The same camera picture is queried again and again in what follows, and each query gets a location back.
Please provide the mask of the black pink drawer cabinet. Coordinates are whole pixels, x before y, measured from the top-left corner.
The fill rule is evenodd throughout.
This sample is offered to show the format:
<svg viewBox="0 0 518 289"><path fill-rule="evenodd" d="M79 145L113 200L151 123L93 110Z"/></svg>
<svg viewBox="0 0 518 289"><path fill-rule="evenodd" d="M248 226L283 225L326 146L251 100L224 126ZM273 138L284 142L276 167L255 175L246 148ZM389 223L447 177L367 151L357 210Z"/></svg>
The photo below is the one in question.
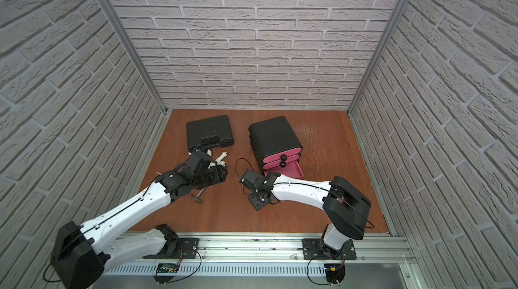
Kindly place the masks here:
<svg viewBox="0 0 518 289"><path fill-rule="evenodd" d="M248 130L261 173L267 176L275 172L302 179L299 159L303 146L285 116L251 124Z"/></svg>

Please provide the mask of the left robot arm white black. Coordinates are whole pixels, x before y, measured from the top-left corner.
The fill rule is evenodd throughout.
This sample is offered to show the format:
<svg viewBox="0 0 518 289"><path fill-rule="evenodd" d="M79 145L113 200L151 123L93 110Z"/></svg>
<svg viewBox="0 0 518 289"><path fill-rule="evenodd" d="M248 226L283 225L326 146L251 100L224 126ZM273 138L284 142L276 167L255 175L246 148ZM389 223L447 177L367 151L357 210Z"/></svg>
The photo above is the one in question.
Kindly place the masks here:
<svg viewBox="0 0 518 289"><path fill-rule="evenodd" d="M105 272L135 259L182 259L194 243L183 246L177 233L160 224L140 235L121 239L125 231L152 213L227 178L227 152L213 158L194 151L174 169L164 172L139 194L91 220L71 221L57 232L49 266L65 288L88 288Z"/></svg>

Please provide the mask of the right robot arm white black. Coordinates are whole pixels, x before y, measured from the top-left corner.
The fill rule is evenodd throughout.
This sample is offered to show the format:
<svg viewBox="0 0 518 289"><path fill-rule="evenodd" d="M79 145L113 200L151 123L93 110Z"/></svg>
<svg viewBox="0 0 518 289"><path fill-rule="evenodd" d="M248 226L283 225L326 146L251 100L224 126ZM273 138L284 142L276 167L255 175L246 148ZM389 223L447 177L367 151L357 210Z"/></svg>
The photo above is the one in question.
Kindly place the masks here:
<svg viewBox="0 0 518 289"><path fill-rule="evenodd" d="M348 240L362 240L367 228L371 201L345 178L305 181L272 172L266 176L247 170L240 179L251 191L248 199L257 211L266 205L293 201L320 209L330 220L322 238L324 248L340 251Z"/></svg>

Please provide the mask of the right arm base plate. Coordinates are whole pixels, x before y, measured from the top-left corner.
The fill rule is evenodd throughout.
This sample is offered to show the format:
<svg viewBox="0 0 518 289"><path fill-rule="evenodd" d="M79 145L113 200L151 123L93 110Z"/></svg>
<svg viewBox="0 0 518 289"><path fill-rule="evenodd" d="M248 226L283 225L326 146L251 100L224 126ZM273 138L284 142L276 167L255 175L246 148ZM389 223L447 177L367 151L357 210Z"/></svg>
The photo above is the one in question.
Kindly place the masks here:
<svg viewBox="0 0 518 289"><path fill-rule="evenodd" d="M310 259L338 259L352 261L357 259L353 240L347 240L341 251L324 244L322 239L302 239L302 252L305 260Z"/></svg>

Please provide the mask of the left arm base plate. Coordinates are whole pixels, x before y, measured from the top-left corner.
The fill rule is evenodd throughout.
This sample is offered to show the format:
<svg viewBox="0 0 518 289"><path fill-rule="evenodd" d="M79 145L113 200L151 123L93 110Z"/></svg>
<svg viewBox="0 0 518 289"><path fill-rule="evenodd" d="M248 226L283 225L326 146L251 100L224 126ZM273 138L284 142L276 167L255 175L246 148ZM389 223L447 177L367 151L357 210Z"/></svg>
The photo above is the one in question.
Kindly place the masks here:
<svg viewBox="0 0 518 289"><path fill-rule="evenodd" d="M164 247L155 255L146 255L144 259L195 259L199 238L179 238L166 240Z"/></svg>

